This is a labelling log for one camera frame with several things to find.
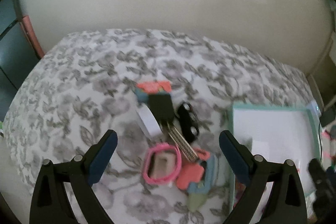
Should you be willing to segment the orange blue eraser box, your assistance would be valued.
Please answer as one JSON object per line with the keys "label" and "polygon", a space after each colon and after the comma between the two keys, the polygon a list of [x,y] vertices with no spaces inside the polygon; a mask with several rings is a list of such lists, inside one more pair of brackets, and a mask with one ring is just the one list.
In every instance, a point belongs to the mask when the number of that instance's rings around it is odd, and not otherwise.
{"label": "orange blue eraser box", "polygon": [[169,81],[147,81],[137,83],[134,94],[138,102],[147,103],[150,94],[171,93],[172,87]]}

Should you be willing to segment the grey floral blanket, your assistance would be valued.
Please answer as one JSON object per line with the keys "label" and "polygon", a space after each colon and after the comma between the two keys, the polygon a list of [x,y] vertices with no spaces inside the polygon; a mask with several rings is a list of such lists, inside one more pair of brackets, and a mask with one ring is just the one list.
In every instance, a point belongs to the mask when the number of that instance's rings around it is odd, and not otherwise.
{"label": "grey floral blanket", "polygon": [[93,190],[115,223],[220,223],[229,182],[220,172],[207,202],[190,211],[185,192],[148,185],[142,162],[152,145],[137,124],[135,85],[168,80],[175,106],[189,102],[197,145],[226,163],[218,145],[234,102],[304,107],[313,98],[302,71],[249,49],[181,32],[109,29],[68,34],[18,90],[3,133],[19,176],[32,191],[44,159],[70,161],[109,129],[118,147]]}

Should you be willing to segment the black key with silver blade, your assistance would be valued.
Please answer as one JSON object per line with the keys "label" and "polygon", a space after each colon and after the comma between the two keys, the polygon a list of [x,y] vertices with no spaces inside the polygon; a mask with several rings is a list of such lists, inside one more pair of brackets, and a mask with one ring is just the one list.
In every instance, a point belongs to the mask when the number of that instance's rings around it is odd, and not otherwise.
{"label": "black key with silver blade", "polygon": [[196,162],[199,159],[198,154],[174,125],[175,112],[171,95],[167,93],[150,94],[148,104],[160,128],[169,135],[189,162]]}

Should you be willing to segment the black toy car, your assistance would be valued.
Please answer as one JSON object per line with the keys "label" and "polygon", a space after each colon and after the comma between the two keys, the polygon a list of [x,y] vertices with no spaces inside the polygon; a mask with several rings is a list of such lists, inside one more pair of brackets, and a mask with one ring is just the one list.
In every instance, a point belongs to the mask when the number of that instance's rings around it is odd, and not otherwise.
{"label": "black toy car", "polygon": [[177,108],[177,120],[187,143],[191,144],[196,141],[199,136],[198,118],[190,103],[182,102]]}

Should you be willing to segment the teal white tray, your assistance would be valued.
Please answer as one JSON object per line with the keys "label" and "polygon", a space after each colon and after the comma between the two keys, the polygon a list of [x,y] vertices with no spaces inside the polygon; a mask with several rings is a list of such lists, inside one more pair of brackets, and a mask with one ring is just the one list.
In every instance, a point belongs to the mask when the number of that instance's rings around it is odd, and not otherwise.
{"label": "teal white tray", "polygon": [[252,139],[269,144],[270,162],[291,159],[298,169],[306,197],[315,187],[307,170],[319,159],[318,118],[306,107],[261,106],[235,103],[228,111],[228,130],[251,151]]}

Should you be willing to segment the orange blue toy keys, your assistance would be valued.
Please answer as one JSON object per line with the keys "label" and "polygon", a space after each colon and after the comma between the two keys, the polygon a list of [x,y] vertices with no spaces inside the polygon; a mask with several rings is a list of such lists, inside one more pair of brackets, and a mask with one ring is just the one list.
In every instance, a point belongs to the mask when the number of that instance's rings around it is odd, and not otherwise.
{"label": "orange blue toy keys", "polygon": [[187,208],[191,212],[196,212],[206,203],[218,172],[218,160],[213,153],[200,148],[195,151],[199,159],[185,162],[175,182],[179,190],[187,192]]}

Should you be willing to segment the pink smart watch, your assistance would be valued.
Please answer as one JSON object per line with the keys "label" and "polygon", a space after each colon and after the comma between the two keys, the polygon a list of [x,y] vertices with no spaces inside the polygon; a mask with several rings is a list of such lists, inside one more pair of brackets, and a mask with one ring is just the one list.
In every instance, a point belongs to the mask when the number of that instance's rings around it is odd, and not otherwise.
{"label": "pink smart watch", "polygon": [[147,150],[142,177],[149,185],[172,185],[182,169],[182,156],[176,145],[159,143]]}

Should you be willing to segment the white charger plug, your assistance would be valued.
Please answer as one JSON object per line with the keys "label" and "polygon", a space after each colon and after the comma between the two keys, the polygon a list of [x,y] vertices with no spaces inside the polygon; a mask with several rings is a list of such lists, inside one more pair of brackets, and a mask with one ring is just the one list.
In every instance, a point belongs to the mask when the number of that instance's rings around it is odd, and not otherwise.
{"label": "white charger plug", "polygon": [[251,153],[253,155],[262,155],[265,159],[268,159],[269,152],[269,144],[267,142],[252,139]]}

